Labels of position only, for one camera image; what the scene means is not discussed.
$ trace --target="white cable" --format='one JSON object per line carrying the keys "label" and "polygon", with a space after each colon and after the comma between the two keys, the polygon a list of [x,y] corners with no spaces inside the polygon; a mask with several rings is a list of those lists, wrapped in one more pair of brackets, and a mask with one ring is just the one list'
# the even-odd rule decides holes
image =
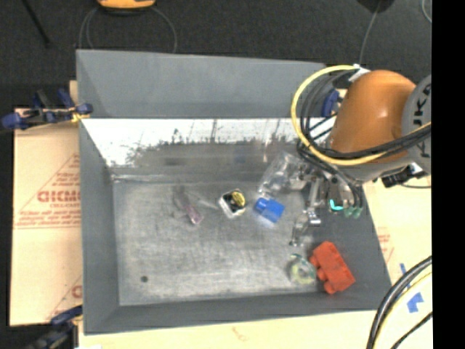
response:
{"label": "white cable", "polygon": [[[81,28],[79,29],[79,36],[78,36],[78,48],[82,48],[82,38],[83,38],[83,35],[84,35],[84,31],[86,31],[86,41],[87,41],[87,44],[89,45],[89,48],[90,49],[94,49],[94,44],[92,43],[92,40],[90,38],[90,22],[92,20],[92,18],[94,17],[96,11],[97,11],[98,8],[93,8],[91,9],[87,14],[86,14],[86,17],[84,17],[84,20],[82,21],[82,24],[81,24]],[[159,9],[155,8],[155,7],[151,7],[150,8],[154,13],[156,13],[157,15],[159,15],[160,17],[162,17],[165,22],[168,24],[168,26],[170,27],[171,29],[171,32],[173,34],[173,50],[172,52],[173,53],[176,53],[177,51],[177,33],[176,33],[176,28],[174,27],[173,23],[170,21],[170,19],[164,14],[162,13]]]}
{"label": "white cable", "polygon": [[429,23],[433,23],[433,20],[431,19],[430,16],[428,16],[428,13],[426,13],[426,9],[424,8],[424,3],[426,0],[421,0],[421,11],[423,12],[423,15],[425,18],[428,20]]}
{"label": "white cable", "polygon": [[370,24],[368,25],[368,28],[366,29],[365,36],[363,37],[363,43],[362,43],[362,46],[360,48],[360,56],[358,58],[358,64],[359,65],[362,64],[363,52],[365,51],[365,45],[366,45],[366,42],[368,40],[368,35],[370,34],[370,31],[371,31],[371,28],[373,27],[373,23],[375,21],[375,18],[378,15],[378,11],[379,11],[379,7],[381,6],[381,2],[382,2],[382,0],[378,1],[378,6],[376,7],[373,15],[371,16]]}

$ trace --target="green led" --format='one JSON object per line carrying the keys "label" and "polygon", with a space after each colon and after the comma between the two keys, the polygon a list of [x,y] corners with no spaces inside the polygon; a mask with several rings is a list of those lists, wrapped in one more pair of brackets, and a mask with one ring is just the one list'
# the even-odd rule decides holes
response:
{"label": "green led", "polygon": [[352,213],[352,217],[353,218],[359,218],[360,217],[360,213],[362,213],[363,211],[363,207],[362,206],[359,206],[355,209],[355,211]]}
{"label": "green led", "polygon": [[347,208],[344,209],[344,216],[345,217],[350,217],[352,216],[352,213],[355,211],[355,207],[353,206],[349,206]]}
{"label": "green led", "polygon": [[337,206],[334,204],[334,200],[333,199],[329,199],[329,206],[331,208],[331,211],[341,211],[344,209],[343,206]]}

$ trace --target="cardboard sheet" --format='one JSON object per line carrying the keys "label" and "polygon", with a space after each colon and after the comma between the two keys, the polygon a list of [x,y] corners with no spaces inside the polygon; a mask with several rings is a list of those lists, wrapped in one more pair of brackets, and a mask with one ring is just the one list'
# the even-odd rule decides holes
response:
{"label": "cardboard sheet", "polygon": [[41,324],[82,301],[76,124],[15,133],[10,324]]}

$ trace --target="blue sticker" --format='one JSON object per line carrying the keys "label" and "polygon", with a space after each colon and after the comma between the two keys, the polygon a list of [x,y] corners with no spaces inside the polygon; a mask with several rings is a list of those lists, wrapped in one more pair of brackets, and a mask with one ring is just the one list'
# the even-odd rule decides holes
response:
{"label": "blue sticker", "polygon": [[[400,264],[400,269],[402,271],[402,274],[405,274],[407,270],[405,269],[405,265],[403,263]],[[421,293],[418,292],[412,296],[409,301],[407,301],[407,308],[409,313],[416,313],[419,311],[418,307],[416,304],[419,302],[424,302],[423,297],[421,296]]]}

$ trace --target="yellow cable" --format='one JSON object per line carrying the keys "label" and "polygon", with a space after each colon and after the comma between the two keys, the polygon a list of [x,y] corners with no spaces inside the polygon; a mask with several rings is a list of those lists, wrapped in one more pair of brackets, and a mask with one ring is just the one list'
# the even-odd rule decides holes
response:
{"label": "yellow cable", "polygon": [[[317,78],[319,78],[322,75],[325,75],[327,73],[331,73],[334,71],[347,71],[347,70],[355,70],[358,67],[355,67],[353,65],[337,65],[337,66],[331,66],[328,68],[324,68],[322,70],[317,71],[316,73],[312,74],[308,78],[304,80],[302,84],[300,84],[300,87],[297,89],[296,93],[294,94],[294,98],[292,99],[291,103],[291,120],[292,120],[292,125],[294,126],[294,129],[297,133],[297,136],[299,139],[302,141],[302,143],[315,155],[317,158],[319,158],[322,161],[325,161],[329,164],[336,164],[339,166],[354,166],[357,164],[364,164],[368,163],[370,161],[373,161],[375,159],[381,158],[383,155],[387,154],[387,152],[383,153],[376,153],[373,155],[369,156],[364,156],[362,158],[356,158],[356,159],[337,159],[337,158],[331,158],[330,156],[327,156],[320,151],[318,151],[316,148],[314,148],[311,144],[310,141],[305,137],[304,133],[302,132],[302,129],[300,128],[300,124],[297,119],[297,103],[299,101],[299,98],[301,97],[302,93],[304,90]],[[423,129],[427,126],[431,125],[431,122],[424,124],[423,126],[419,127],[418,129],[412,131],[411,133],[417,132],[420,129]]]}
{"label": "yellow cable", "polygon": [[[396,300],[395,300],[395,303],[392,304],[392,307],[391,309],[389,309],[389,312],[392,312],[394,311],[395,309],[397,309],[399,306],[401,305],[405,305],[405,302],[406,301],[409,301],[412,296],[416,293],[418,293],[419,290],[421,290],[422,286],[428,282],[428,281],[431,281],[432,280],[432,271],[430,271],[429,273],[425,274],[424,276],[422,276],[418,281],[416,281],[414,284],[412,284],[408,289],[407,291],[404,291]],[[384,319],[382,325],[379,327],[378,329],[378,334],[376,335],[376,341],[375,341],[375,344],[373,346],[373,349],[375,349],[375,347],[377,346],[377,343],[380,342],[381,340],[379,339],[382,335],[382,332],[384,330],[384,327],[387,325],[386,324],[386,318]]]}

